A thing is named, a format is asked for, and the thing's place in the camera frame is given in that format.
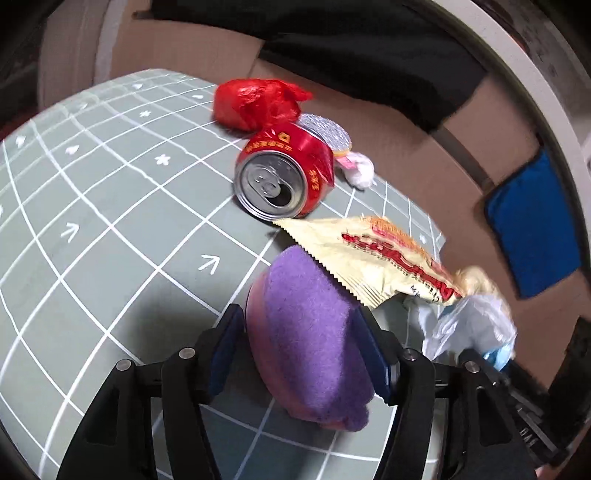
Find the black cloth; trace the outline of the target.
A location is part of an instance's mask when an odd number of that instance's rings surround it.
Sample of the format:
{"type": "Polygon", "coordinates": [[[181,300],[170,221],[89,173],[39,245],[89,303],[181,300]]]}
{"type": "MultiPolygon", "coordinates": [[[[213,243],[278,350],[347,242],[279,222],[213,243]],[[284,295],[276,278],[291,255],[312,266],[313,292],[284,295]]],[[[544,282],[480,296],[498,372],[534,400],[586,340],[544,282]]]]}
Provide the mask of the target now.
{"type": "Polygon", "coordinates": [[[394,108],[431,133],[487,75],[452,35],[405,1],[154,1],[157,20],[263,40],[260,57],[322,86],[394,108]]]}

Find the green grid tablecloth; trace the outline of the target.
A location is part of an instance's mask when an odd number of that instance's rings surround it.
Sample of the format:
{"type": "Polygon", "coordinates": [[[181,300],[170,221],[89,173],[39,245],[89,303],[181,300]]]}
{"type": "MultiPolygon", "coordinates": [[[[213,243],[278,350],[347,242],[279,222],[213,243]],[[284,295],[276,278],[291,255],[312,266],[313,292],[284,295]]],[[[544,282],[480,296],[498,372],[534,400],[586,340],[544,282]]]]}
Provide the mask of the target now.
{"type": "MultiPolygon", "coordinates": [[[[144,70],[40,112],[1,142],[1,422],[39,479],[115,363],[159,362],[217,323],[290,245],[232,196],[245,137],[211,119],[216,85],[144,70]]],[[[311,218],[387,216],[439,256],[432,218],[377,177],[311,218]]],[[[372,479],[396,410],[337,433],[287,415],[242,338],[204,424],[223,479],[372,479]]]]}

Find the purple pink sponge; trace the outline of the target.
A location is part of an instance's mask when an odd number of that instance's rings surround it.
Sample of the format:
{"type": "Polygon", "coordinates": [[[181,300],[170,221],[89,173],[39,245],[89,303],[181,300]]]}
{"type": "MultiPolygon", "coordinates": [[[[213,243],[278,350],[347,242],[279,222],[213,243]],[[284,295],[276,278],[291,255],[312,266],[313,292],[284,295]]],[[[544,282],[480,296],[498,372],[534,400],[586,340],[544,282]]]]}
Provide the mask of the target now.
{"type": "Polygon", "coordinates": [[[351,331],[359,305],[297,245],[252,283],[249,346],[264,385],[291,417],[351,432],[368,425],[374,387],[351,331]]]}

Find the blue towel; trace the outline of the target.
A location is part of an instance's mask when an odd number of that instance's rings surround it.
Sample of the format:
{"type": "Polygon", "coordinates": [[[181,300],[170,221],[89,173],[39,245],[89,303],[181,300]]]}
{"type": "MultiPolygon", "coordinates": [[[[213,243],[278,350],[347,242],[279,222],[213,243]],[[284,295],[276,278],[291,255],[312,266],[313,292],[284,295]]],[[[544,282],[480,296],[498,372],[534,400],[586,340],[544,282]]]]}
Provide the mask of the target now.
{"type": "Polygon", "coordinates": [[[546,150],[488,196],[484,214],[520,298],[535,297],[582,267],[575,218],[546,150]]]}

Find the red crushed soda can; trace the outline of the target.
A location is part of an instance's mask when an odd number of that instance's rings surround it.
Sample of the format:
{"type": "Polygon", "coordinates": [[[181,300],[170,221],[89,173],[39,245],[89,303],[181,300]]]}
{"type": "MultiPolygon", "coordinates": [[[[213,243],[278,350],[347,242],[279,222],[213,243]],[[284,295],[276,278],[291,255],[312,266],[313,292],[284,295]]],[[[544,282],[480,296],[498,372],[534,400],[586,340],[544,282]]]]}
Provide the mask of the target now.
{"type": "Polygon", "coordinates": [[[267,222],[307,216],[334,187],[332,149],[294,122],[253,135],[235,162],[236,199],[267,222]]]}

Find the clear plastic lid container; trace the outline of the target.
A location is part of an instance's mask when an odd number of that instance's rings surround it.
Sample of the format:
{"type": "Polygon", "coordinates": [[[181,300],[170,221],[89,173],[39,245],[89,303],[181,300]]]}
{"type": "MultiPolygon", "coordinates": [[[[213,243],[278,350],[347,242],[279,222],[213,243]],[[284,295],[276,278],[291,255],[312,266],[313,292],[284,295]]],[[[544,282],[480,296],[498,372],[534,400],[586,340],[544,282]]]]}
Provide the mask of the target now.
{"type": "Polygon", "coordinates": [[[311,113],[301,113],[297,125],[322,139],[335,157],[346,156],[352,149],[349,133],[337,122],[311,113]]]}

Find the yellow snack wrapper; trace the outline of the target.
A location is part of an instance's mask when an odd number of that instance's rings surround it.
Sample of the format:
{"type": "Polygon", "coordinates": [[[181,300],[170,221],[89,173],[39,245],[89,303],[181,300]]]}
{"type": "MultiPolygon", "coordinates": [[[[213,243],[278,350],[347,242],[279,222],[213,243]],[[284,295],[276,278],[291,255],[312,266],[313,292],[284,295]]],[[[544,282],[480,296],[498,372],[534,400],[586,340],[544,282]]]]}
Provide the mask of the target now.
{"type": "Polygon", "coordinates": [[[501,296],[482,268],[471,266],[450,274],[413,238],[382,217],[283,218],[274,224],[370,309],[397,294],[444,306],[472,295],[501,296]]]}

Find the red plastic bag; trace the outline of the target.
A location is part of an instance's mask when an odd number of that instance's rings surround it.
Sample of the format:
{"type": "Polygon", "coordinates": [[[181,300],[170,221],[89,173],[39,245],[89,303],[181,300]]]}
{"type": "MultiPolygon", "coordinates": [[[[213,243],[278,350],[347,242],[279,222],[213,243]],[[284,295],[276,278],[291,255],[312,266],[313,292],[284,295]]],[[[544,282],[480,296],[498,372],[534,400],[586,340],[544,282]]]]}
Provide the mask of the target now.
{"type": "Polygon", "coordinates": [[[314,96],[294,83],[279,79],[233,79],[214,92],[212,116],[222,126],[256,132],[301,116],[301,102],[314,96]]]}

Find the white plastic bag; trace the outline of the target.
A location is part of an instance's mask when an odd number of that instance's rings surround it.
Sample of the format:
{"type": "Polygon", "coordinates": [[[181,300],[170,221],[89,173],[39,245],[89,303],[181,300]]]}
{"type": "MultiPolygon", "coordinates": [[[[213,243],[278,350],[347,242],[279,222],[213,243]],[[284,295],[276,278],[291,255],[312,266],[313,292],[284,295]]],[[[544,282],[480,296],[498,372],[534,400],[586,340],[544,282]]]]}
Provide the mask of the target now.
{"type": "Polygon", "coordinates": [[[447,307],[407,297],[403,305],[419,333],[420,351],[430,360],[456,363],[463,351],[473,349],[502,370],[515,356],[517,328],[499,297],[476,294],[447,307]]]}

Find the white kitchen countertop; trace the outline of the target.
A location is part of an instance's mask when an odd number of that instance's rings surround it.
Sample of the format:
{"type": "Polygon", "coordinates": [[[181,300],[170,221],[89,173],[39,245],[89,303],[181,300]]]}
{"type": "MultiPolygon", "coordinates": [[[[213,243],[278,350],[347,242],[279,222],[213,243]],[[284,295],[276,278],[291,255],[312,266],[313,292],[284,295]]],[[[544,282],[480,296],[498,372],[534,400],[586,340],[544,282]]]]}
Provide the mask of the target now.
{"type": "Polygon", "coordinates": [[[512,37],[472,1],[435,1],[452,18],[489,47],[514,75],[548,124],[576,180],[590,175],[575,131],[550,84],[512,37]]]}

